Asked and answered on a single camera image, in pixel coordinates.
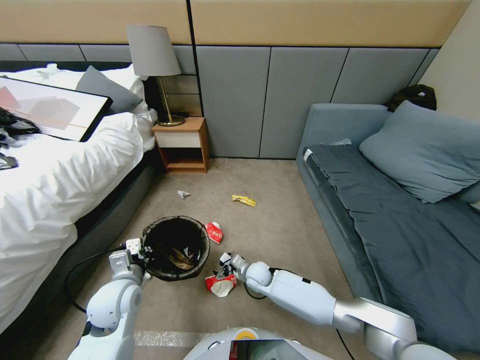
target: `white duvet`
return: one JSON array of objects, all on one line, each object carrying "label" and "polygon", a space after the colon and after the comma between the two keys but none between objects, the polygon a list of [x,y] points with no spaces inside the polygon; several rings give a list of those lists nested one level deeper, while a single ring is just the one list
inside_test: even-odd
[{"label": "white duvet", "polygon": [[25,136],[2,149],[19,167],[0,171],[0,333],[24,310],[64,251],[74,223],[140,162],[137,117],[104,117],[87,142]]}]

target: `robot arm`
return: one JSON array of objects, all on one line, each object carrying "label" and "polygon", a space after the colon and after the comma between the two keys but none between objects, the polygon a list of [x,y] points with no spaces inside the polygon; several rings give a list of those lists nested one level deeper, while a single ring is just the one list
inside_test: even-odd
[{"label": "robot arm", "polygon": [[132,263],[132,254],[138,255],[139,244],[140,239],[128,240],[126,250],[109,256],[111,281],[88,302],[85,330],[68,360],[133,359],[134,324],[142,303],[144,279],[143,269]]},{"label": "robot arm", "polygon": [[314,281],[261,261],[249,264],[240,255],[224,254],[220,260],[253,291],[312,324],[350,333],[363,327],[365,345],[379,359],[454,359],[418,342],[415,322],[403,312],[362,297],[339,301]]}]

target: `lamp base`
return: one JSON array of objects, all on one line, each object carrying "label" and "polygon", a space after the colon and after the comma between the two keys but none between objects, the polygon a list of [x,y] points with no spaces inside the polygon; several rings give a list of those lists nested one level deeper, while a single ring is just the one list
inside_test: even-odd
[{"label": "lamp base", "polygon": [[157,124],[160,126],[177,126],[185,122],[185,118],[180,115],[170,115],[167,118],[158,119]]}]

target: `table lamp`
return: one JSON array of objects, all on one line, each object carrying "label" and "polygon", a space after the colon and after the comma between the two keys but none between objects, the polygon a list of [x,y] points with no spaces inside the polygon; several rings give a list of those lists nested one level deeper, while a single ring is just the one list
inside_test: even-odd
[{"label": "table lamp", "polygon": [[127,25],[126,34],[130,46],[135,75],[160,77],[161,92],[168,119],[158,120],[162,126],[175,126],[185,122],[179,115],[170,113],[162,77],[181,73],[174,47],[166,27],[152,25]]}]

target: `white pillow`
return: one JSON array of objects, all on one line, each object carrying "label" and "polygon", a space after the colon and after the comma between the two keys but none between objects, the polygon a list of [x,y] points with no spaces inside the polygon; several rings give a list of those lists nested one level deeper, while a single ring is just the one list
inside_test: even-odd
[{"label": "white pillow", "polygon": [[[56,63],[51,63],[46,67],[16,72],[0,72],[0,76],[6,75],[11,79],[75,90],[84,73],[84,71],[59,69]],[[158,115],[153,109],[149,111],[145,102],[144,83],[142,80],[146,80],[147,77],[135,75],[133,64],[126,68],[104,70],[101,73],[143,99],[131,113],[137,117],[138,130],[143,139],[143,151],[146,152],[153,149],[155,138],[152,133],[152,127],[155,125]]]}]

